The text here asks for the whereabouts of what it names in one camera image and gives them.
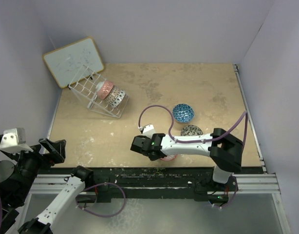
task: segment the tan countertop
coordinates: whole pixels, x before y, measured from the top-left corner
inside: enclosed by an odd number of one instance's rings
[[[152,104],[172,110],[186,103],[195,111],[190,124],[211,133],[213,128],[228,130],[245,110],[232,64],[106,64],[101,74],[130,96],[124,113],[117,119],[89,111],[68,88],[63,89],[50,136],[67,140],[66,161],[57,167],[211,167],[212,159],[205,156],[179,155],[170,162],[151,162],[130,151],[133,138],[139,135],[141,111]],[[160,108],[148,109],[141,124],[150,123],[156,132],[167,133],[170,116]],[[172,133],[180,135],[186,125],[176,123]],[[244,121],[232,134],[243,139],[243,128]],[[250,127],[242,166],[261,166]]]

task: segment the blue patterned bowl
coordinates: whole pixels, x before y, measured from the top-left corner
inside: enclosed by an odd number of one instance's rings
[[[194,117],[193,108],[187,104],[178,104],[172,110],[173,117],[180,123],[188,123]]]

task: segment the silver patterned bowl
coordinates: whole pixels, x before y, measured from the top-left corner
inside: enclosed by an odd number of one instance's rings
[[[203,134],[203,131],[195,125],[185,126],[181,130],[181,136],[200,136],[202,134]]]

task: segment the white wall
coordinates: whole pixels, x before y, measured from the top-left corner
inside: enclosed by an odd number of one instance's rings
[[[274,0],[34,0],[56,47],[93,36],[104,62],[239,63]]]
[[[299,0],[276,0],[240,65],[269,173],[299,234]]]
[[[46,136],[60,89],[42,54],[53,49],[30,0],[0,0],[0,134],[24,127],[29,144]]]

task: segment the white wire rack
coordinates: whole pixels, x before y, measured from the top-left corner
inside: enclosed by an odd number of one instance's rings
[[[96,94],[96,86],[101,81],[106,81],[106,78],[102,77],[88,66],[83,65],[79,68],[68,87],[76,95],[79,101],[89,110],[103,115],[120,118],[127,105],[129,96],[125,93],[125,96],[119,105],[112,107],[107,102],[101,100]]]

